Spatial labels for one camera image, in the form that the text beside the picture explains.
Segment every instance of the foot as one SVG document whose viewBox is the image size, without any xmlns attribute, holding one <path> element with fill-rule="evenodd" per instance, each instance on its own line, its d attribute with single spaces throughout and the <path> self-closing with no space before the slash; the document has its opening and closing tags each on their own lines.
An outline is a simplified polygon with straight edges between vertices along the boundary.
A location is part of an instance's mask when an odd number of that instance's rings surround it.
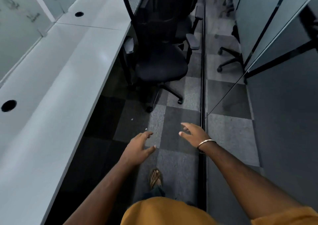
<svg viewBox="0 0 318 225">
<path fill-rule="evenodd" d="M 154 169 L 150 175 L 150 189 L 161 186 L 161 173 L 158 169 Z"/>
</svg>

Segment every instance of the person's right arm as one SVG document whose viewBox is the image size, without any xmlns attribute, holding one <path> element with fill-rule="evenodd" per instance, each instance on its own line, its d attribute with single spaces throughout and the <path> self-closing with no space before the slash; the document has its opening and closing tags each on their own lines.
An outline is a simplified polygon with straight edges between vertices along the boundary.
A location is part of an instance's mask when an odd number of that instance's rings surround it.
<svg viewBox="0 0 318 225">
<path fill-rule="evenodd" d="M 179 135 L 189 141 L 192 146 L 197 147 L 202 141 L 210 139 L 201 127 L 189 123 L 182 123 L 182 125 L 190 134 L 180 132 Z M 205 142 L 200 146 L 200 150 L 204 151 L 216 164 L 250 219 L 302 206 L 216 142 Z"/>
</svg>

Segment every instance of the bracelet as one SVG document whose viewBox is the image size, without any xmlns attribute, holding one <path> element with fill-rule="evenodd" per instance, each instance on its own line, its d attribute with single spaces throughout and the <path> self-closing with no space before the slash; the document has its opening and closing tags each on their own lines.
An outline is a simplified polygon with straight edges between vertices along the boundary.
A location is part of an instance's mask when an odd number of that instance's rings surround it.
<svg viewBox="0 0 318 225">
<path fill-rule="evenodd" d="M 201 146 L 201 144 L 205 143 L 205 142 L 208 142 L 208 141 L 214 141 L 216 143 L 215 140 L 205 140 L 205 141 L 202 141 L 201 143 L 199 143 L 199 145 L 197 146 L 197 149 L 199 149 L 199 147 Z"/>
</svg>

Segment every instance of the hand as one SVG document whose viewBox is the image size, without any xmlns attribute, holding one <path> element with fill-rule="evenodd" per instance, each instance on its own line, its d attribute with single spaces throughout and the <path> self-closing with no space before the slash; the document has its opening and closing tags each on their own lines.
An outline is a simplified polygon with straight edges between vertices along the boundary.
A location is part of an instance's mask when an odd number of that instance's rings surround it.
<svg viewBox="0 0 318 225">
<path fill-rule="evenodd" d="M 152 134 L 153 132 L 146 131 L 131 139 L 130 143 L 121 155 L 119 162 L 129 165 L 130 167 L 140 165 L 144 162 L 149 155 L 156 150 L 156 146 L 152 146 L 144 150 L 145 142 Z"/>
<path fill-rule="evenodd" d="M 190 123 L 181 123 L 184 126 L 184 130 L 190 132 L 190 134 L 186 134 L 185 132 L 179 132 L 179 135 L 182 138 L 185 138 L 193 147 L 198 147 L 198 145 L 205 140 L 211 139 L 208 134 L 200 127 L 195 124 Z"/>
</svg>

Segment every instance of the black cable hole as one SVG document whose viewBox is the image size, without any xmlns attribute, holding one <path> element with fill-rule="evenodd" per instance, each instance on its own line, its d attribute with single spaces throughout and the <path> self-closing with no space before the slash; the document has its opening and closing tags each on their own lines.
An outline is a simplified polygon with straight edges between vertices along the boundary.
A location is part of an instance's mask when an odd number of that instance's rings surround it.
<svg viewBox="0 0 318 225">
<path fill-rule="evenodd" d="M 76 16 L 76 17 L 81 17 L 81 16 L 83 16 L 83 15 L 84 15 L 84 13 L 81 12 L 81 11 L 75 13 L 75 16 Z"/>
<path fill-rule="evenodd" d="M 6 101 L 2 106 L 2 112 L 9 112 L 13 110 L 17 106 L 17 102 L 15 100 Z"/>
</svg>

